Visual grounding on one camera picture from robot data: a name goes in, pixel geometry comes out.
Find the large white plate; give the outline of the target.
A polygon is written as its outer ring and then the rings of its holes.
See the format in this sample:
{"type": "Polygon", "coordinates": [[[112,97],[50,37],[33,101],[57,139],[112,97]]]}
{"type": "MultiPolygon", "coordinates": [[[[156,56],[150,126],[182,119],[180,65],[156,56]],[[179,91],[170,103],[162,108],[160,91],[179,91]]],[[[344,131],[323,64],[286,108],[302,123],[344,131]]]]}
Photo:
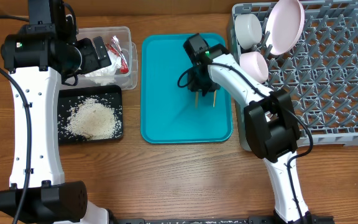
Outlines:
{"type": "Polygon", "coordinates": [[[299,0],[279,0],[269,14],[265,28],[266,46],[272,55],[290,51],[298,42],[305,23],[304,8],[299,0]]]}

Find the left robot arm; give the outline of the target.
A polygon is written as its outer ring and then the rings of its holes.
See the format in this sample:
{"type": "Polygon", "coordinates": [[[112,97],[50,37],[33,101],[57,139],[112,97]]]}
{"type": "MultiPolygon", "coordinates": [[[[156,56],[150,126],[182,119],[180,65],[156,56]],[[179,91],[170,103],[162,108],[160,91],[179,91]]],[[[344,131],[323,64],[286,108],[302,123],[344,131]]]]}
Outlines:
{"type": "Polygon", "coordinates": [[[88,200],[84,182],[65,181],[58,149],[60,87],[111,64],[103,40],[78,40],[75,14],[63,1],[28,7],[28,23],[1,47],[1,73],[14,98],[15,147],[0,211],[24,223],[114,223],[110,210],[88,200]]]}

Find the wooden chopstick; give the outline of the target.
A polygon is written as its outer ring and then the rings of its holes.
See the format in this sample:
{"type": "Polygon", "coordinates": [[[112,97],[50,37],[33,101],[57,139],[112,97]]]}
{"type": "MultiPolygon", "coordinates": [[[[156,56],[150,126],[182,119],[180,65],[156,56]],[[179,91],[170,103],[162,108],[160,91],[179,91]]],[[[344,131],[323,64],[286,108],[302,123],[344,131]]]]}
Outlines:
{"type": "Polygon", "coordinates": [[[199,97],[199,92],[196,91],[196,93],[195,93],[195,108],[198,108],[198,97],[199,97]]]}
{"type": "Polygon", "coordinates": [[[216,106],[216,95],[217,95],[217,91],[214,90],[214,95],[213,95],[213,108],[215,108],[215,106],[216,106]]]}

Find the grey bowl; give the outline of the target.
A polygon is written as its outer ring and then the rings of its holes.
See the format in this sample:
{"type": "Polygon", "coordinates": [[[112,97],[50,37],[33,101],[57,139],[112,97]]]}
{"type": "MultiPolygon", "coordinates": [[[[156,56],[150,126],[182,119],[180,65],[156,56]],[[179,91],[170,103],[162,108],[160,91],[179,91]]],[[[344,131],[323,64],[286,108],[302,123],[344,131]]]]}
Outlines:
{"type": "Polygon", "coordinates": [[[234,21],[234,29],[239,45],[248,50],[262,39],[262,26],[256,15],[241,14],[234,21]]]}

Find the small white plate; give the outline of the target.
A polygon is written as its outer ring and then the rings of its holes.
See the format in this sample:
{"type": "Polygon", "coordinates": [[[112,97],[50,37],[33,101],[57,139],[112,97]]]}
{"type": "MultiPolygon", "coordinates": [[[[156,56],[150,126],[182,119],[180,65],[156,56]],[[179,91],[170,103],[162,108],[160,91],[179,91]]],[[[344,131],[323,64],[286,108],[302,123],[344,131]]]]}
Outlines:
{"type": "Polygon", "coordinates": [[[250,77],[259,83],[268,80],[269,70],[263,55],[259,52],[241,54],[239,65],[250,77]]]}

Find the red foil wrapper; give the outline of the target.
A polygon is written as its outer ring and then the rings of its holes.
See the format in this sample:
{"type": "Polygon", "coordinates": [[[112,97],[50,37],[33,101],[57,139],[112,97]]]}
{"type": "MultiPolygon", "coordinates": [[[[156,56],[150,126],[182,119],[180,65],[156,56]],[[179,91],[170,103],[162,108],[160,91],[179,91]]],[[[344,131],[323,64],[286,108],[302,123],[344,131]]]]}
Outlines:
{"type": "Polygon", "coordinates": [[[128,62],[124,56],[124,53],[122,51],[117,36],[116,35],[112,36],[110,43],[105,44],[105,46],[113,55],[116,56],[115,63],[119,71],[121,73],[128,73],[129,72],[128,62]]]}

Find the white napkin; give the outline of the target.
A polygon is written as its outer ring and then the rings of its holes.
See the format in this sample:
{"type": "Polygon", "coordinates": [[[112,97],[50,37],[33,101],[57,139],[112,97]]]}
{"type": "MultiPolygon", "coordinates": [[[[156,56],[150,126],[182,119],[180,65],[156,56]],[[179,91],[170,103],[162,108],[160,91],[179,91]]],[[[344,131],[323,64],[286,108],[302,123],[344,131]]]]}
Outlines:
{"type": "Polygon", "coordinates": [[[107,67],[85,74],[86,79],[89,79],[101,86],[115,82],[115,78],[113,76],[121,68],[121,58],[120,56],[112,53],[110,50],[108,50],[108,55],[111,64],[107,67]]]}

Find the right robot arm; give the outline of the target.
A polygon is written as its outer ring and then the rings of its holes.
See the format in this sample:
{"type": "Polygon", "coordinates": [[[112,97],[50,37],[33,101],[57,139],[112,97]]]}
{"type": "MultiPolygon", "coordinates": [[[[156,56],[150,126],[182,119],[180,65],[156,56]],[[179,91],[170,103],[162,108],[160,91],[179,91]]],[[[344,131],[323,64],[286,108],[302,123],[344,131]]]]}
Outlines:
{"type": "Polygon", "coordinates": [[[211,47],[200,34],[187,38],[183,48],[193,64],[186,70],[191,90],[205,95],[217,84],[243,107],[247,144],[264,161],[272,184],[275,222],[311,223],[296,169],[302,121],[295,115],[289,93],[259,83],[225,46],[211,47]]]}

